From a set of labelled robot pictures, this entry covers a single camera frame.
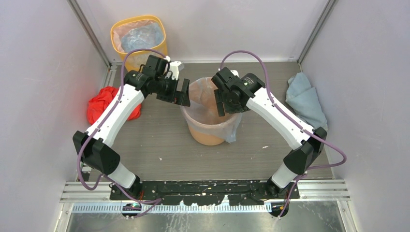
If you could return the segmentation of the light blue trash bag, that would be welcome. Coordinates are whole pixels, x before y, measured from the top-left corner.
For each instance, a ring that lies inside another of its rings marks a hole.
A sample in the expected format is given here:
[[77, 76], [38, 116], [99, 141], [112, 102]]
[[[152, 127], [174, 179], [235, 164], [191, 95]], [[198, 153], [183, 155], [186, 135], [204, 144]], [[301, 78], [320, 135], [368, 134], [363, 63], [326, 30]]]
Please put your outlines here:
[[189, 86], [190, 107], [181, 107], [182, 115], [188, 126], [196, 131], [214, 135], [225, 142], [236, 141], [237, 128], [242, 113], [218, 116], [214, 90], [217, 89], [211, 77], [203, 77]]

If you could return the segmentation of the orange round trash bin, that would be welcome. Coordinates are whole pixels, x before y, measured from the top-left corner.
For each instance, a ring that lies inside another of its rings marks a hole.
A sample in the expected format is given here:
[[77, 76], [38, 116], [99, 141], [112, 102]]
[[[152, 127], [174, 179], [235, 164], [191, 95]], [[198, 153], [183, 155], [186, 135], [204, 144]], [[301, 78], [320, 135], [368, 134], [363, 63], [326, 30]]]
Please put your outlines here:
[[221, 139], [214, 135], [198, 132], [191, 126], [188, 126], [188, 128], [189, 128], [189, 131], [192, 137], [200, 144], [207, 145], [207, 146], [215, 146], [215, 145], [220, 145], [225, 141], [224, 139]]

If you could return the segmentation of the yellow mesh trash bin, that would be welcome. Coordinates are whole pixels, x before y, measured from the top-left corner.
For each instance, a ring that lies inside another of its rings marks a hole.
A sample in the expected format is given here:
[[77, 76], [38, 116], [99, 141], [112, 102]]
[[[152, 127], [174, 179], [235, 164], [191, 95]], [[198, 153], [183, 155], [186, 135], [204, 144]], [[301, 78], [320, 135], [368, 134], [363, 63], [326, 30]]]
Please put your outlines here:
[[135, 49], [153, 49], [168, 55], [165, 29], [153, 15], [119, 21], [112, 26], [110, 34], [112, 46], [121, 60]]

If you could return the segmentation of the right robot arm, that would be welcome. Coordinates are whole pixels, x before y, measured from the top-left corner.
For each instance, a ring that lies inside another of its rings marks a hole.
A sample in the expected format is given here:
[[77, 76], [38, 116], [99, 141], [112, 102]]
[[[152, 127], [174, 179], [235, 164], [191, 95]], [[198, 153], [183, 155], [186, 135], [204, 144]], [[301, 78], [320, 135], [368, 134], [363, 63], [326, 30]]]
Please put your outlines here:
[[287, 192], [287, 186], [297, 176], [303, 175], [323, 150], [327, 137], [325, 129], [314, 129], [300, 120], [281, 102], [275, 100], [265, 83], [252, 73], [242, 78], [237, 72], [222, 68], [211, 81], [219, 116], [254, 111], [285, 139], [291, 151], [283, 163], [268, 179], [269, 194], [276, 199]]

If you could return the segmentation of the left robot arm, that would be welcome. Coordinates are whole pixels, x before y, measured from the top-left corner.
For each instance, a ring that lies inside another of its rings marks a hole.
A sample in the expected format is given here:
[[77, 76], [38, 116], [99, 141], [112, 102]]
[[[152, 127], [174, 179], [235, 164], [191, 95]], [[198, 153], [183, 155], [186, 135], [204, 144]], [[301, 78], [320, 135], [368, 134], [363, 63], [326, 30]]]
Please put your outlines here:
[[120, 155], [111, 147], [128, 117], [148, 95], [155, 94], [160, 101], [190, 106], [190, 81], [184, 79], [182, 89], [177, 90], [178, 76], [183, 68], [181, 61], [150, 55], [139, 70], [124, 75], [116, 96], [95, 123], [73, 136], [79, 162], [122, 186], [123, 195], [130, 200], [141, 193], [140, 179], [121, 163]]

